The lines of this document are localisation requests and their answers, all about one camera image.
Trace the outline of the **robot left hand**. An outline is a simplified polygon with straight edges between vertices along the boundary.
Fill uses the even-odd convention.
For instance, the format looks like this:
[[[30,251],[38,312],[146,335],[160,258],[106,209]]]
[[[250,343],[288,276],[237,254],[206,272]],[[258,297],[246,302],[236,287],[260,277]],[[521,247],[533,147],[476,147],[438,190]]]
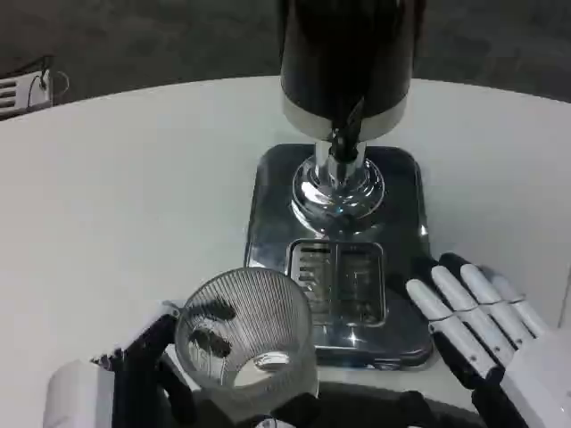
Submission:
[[[233,427],[211,399],[194,394],[166,349],[180,308],[161,304],[128,345],[57,369],[46,392],[44,427]]]

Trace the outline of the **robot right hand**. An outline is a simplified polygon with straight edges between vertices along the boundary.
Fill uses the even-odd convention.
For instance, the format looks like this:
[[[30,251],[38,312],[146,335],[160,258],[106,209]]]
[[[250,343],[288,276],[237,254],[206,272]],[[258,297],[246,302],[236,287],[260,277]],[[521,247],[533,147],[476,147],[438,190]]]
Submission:
[[[405,284],[434,344],[488,427],[570,425],[570,332],[549,327],[509,281],[447,252]]]

